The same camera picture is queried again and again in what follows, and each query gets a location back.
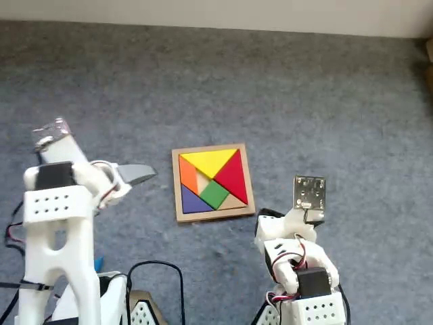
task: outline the purple triangle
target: purple triangle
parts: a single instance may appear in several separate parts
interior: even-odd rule
[[[196,196],[188,188],[182,185],[182,210],[183,213],[197,213],[214,211],[201,198]]]

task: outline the green square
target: green square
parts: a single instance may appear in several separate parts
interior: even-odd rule
[[[229,191],[223,186],[219,185],[216,181],[211,181],[200,194],[200,198],[217,210],[228,195]]]

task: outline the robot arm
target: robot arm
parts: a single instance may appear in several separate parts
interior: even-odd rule
[[[156,172],[146,165],[121,165],[105,160],[89,162],[75,142],[69,126],[62,118],[34,130],[35,150],[48,164],[72,163],[73,178],[85,186],[93,197],[95,211],[117,204],[132,188]],[[26,189],[35,189],[39,167],[29,168],[24,174]]]
[[[325,180],[296,176],[293,201],[285,215],[269,209],[258,214],[254,242],[277,283],[267,293],[264,311],[283,325],[344,325],[338,270],[315,243],[315,227],[324,217]]]
[[[79,324],[117,325],[121,318],[125,324],[126,280],[115,279],[100,297],[99,278],[93,267],[93,217],[119,202],[133,185],[151,178],[155,171],[143,165],[89,162],[61,118],[36,130],[35,135],[41,165],[24,174],[24,279],[52,287],[61,274],[66,275],[76,308],[62,313],[59,305],[54,320],[79,312]],[[53,245],[58,229],[67,231],[60,249]],[[21,288],[16,324],[42,324],[48,297],[48,291]]]

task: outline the yellow triangle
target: yellow triangle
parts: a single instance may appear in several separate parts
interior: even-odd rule
[[[207,177],[214,178],[225,163],[235,154],[236,150],[237,149],[226,149],[193,152],[191,154],[182,154],[181,156]]]

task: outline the carpet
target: carpet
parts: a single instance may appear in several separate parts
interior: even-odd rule
[[[245,142],[258,209],[288,211],[296,174],[327,178],[318,243],[340,271],[354,325],[428,324],[427,65],[412,39],[0,22],[0,227],[36,164],[30,130],[63,116],[89,159],[158,170],[95,218],[104,270],[176,263],[188,324],[249,324],[273,285],[255,220],[179,225],[170,159],[173,148]],[[5,248],[0,257],[1,280],[18,281],[20,257]],[[180,324],[173,270],[143,267],[133,280]],[[12,295],[1,291],[0,310]]]

